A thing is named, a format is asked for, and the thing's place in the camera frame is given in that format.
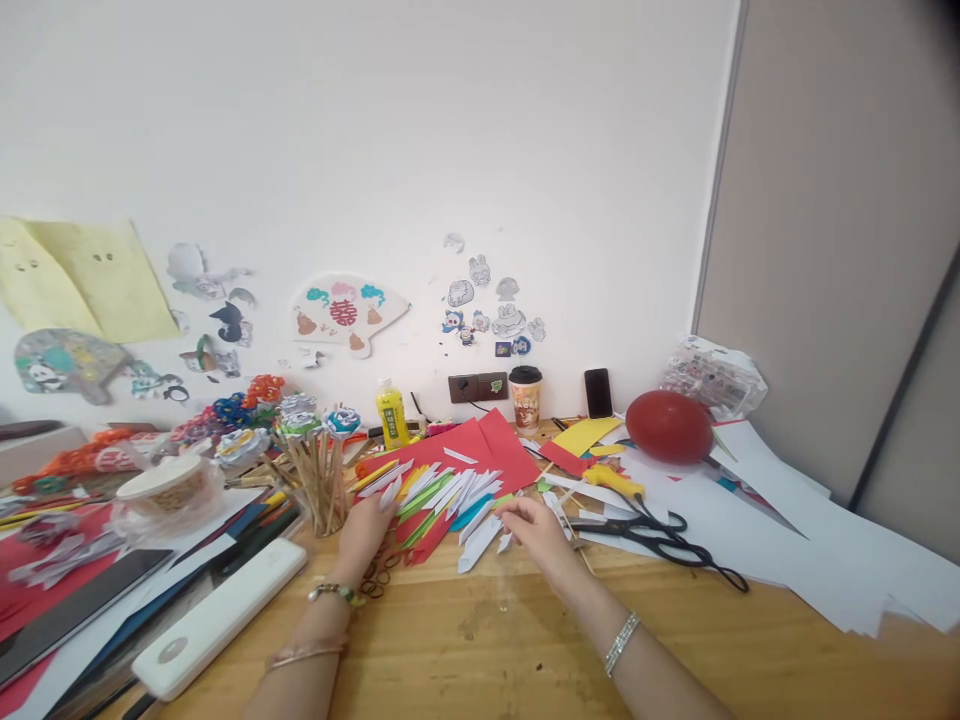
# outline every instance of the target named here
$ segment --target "yellow bottle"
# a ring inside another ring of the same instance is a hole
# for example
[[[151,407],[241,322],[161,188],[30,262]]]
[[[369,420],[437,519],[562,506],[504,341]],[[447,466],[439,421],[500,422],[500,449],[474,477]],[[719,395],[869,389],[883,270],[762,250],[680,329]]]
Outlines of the yellow bottle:
[[[410,444],[407,419],[403,415],[403,395],[393,387],[390,378],[380,378],[377,412],[383,423],[383,444],[387,450],[396,450]]]

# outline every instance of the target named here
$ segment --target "red balloon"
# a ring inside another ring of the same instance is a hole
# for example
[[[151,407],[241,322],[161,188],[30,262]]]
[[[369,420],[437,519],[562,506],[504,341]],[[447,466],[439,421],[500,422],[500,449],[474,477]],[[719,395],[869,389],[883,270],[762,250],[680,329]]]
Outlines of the red balloon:
[[[710,418],[696,400],[670,390],[653,390],[627,410],[627,432],[637,447],[662,462],[687,465],[713,447]]]

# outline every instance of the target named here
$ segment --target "phone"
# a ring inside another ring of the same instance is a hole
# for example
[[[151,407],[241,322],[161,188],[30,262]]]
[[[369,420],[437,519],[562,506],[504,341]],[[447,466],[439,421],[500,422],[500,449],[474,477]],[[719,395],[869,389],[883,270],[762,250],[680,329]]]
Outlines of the phone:
[[[171,550],[134,550],[0,642],[0,688],[69,640],[171,554]]]
[[[610,374],[606,368],[587,370],[583,374],[587,388],[587,414],[592,418],[611,417],[613,400],[610,398]]]

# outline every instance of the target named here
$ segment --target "silver bracelet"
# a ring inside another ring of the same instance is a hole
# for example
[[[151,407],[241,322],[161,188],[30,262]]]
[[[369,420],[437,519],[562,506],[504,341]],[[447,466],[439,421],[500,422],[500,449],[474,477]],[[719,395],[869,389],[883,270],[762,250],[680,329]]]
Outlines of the silver bracelet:
[[[617,635],[617,638],[613,641],[613,647],[611,647],[610,652],[607,653],[607,666],[605,668],[607,677],[613,677],[613,668],[616,667],[617,660],[620,659],[620,654],[627,646],[627,643],[630,642],[630,636],[633,635],[633,631],[637,629],[637,625],[639,624],[640,618],[637,617],[637,614],[630,613],[630,617],[627,618],[627,621],[620,629],[620,634]]]

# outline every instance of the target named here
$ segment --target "electrical outlet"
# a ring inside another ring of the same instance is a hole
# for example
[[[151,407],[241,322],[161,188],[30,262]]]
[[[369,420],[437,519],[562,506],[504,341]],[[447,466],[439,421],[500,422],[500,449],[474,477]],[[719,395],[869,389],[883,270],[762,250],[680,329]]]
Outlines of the electrical outlet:
[[[480,383],[476,375],[451,375],[450,402],[477,402],[480,399]]]
[[[506,400],[509,397],[506,373],[480,373],[477,375],[477,381],[480,384],[481,402],[485,400]]]

